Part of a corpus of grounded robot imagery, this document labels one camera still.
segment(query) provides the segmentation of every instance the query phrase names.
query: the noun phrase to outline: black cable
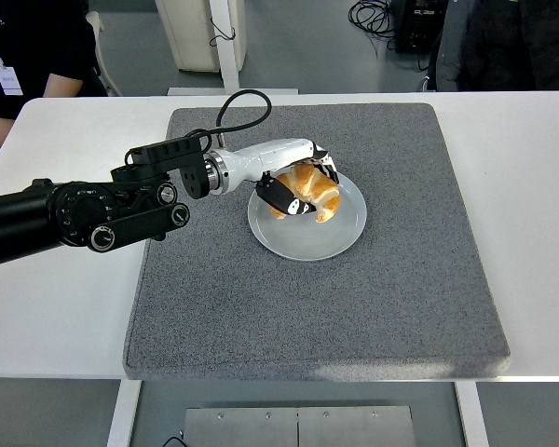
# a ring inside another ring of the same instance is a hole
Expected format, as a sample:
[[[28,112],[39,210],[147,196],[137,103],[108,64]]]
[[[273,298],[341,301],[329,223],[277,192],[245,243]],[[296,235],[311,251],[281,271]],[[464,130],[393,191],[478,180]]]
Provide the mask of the black cable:
[[[425,68],[422,68],[420,66],[420,53],[418,53],[418,72],[419,73],[426,72],[428,69],[429,69],[428,65]]]
[[[252,95],[259,96],[259,97],[261,97],[265,100],[267,108],[266,108],[265,112],[263,113],[263,115],[260,116],[259,118],[255,119],[254,121],[251,121],[250,123],[240,124],[238,126],[232,126],[232,127],[229,127],[229,128],[222,128],[221,127],[222,126],[222,118],[224,117],[225,111],[229,107],[230,103],[233,100],[235,100],[237,97],[242,96],[242,95],[247,95],[247,94],[252,94]],[[211,147],[211,136],[212,135],[216,135],[216,134],[224,133],[224,132],[236,132],[238,130],[244,130],[244,129],[252,128],[253,126],[257,126],[257,125],[261,124],[263,121],[265,121],[269,117],[269,115],[271,115],[272,107],[273,106],[271,105],[271,100],[262,91],[255,90],[255,89],[252,89],[252,88],[245,88],[244,90],[239,90],[236,93],[234,93],[233,95],[231,95],[224,102],[224,105],[220,109],[219,113],[217,114],[217,119],[215,120],[216,129],[210,129],[210,130],[193,129],[190,132],[188,132],[186,135],[184,135],[184,137],[185,138],[196,137],[196,138],[199,138],[199,139],[207,138],[207,140],[208,140],[207,141],[207,146],[205,146],[205,148],[203,149],[203,152],[207,152],[209,150],[209,148]],[[132,154],[136,150],[137,150],[136,148],[130,149],[124,155],[124,164],[125,165],[129,164],[129,156],[130,156],[130,154]]]
[[[386,0],[361,0],[348,11],[348,20],[365,33],[379,39],[391,39],[391,8]]]
[[[168,440],[166,441],[166,443],[165,443],[164,445],[162,445],[161,447],[166,447],[166,446],[168,445],[168,442],[170,442],[171,440],[177,440],[177,441],[180,442],[184,447],[188,447],[188,445],[186,445],[186,443],[185,443],[183,440],[181,440],[180,438],[177,438],[177,437],[175,437],[175,436],[172,436],[170,439],[168,439]]]

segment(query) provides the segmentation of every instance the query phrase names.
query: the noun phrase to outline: table leg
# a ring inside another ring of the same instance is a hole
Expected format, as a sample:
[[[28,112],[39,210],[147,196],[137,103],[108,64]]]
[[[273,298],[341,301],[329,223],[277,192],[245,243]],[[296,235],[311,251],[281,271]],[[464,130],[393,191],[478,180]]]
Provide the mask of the table leg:
[[[466,447],[488,447],[476,382],[470,380],[456,382],[456,394]]]
[[[140,380],[120,381],[107,447],[129,447],[141,383]]]
[[[226,36],[232,35],[232,24],[230,22],[230,9],[227,0],[210,0],[211,17],[215,26]],[[226,94],[232,94],[239,90],[239,68],[236,64],[234,40],[218,38],[215,40],[217,56],[220,60],[222,79]]]

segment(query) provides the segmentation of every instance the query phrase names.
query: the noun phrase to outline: bread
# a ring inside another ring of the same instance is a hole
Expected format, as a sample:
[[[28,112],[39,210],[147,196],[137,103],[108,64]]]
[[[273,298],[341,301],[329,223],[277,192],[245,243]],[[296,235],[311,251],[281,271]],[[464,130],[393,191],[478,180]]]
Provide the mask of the bread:
[[[334,217],[339,208],[339,187],[337,183],[323,174],[311,164],[294,165],[277,181],[283,183],[299,200],[310,203],[317,208],[317,222],[324,223]],[[286,215],[273,207],[271,212],[276,219],[283,219]]]

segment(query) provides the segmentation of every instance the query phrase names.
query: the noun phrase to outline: white plate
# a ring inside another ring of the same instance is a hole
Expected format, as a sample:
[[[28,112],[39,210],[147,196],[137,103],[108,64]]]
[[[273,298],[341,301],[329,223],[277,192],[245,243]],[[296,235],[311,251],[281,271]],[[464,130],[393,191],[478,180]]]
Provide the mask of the white plate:
[[[316,212],[276,219],[269,205],[252,192],[249,224],[259,242],[279,256],[296,261],[320,261],[347,250],[362,233],[366,204],[356,185],[344,174],[338,175],[341,202],[326,223],[315,221]]]

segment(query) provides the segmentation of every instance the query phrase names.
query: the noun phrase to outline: gray carpet mat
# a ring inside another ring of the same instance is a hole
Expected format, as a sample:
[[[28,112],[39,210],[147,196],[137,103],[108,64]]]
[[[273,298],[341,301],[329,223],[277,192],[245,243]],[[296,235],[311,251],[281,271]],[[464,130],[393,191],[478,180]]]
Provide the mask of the gray carpet mat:
[[[228,109],[223,125],[262,111]],[[177,110],[169,136],[212,129],[217,112]],[[225,136],[233,150],[280,138],[316,142],[361,190],[366,226],[334,258],[290,261],[249,227],[252,184],[226,196],[184,196],[188,226],[145,249],[125,343],[130,379],[374,381],[504,371],[510,351],[429,105],[274,107],[263,124]]]

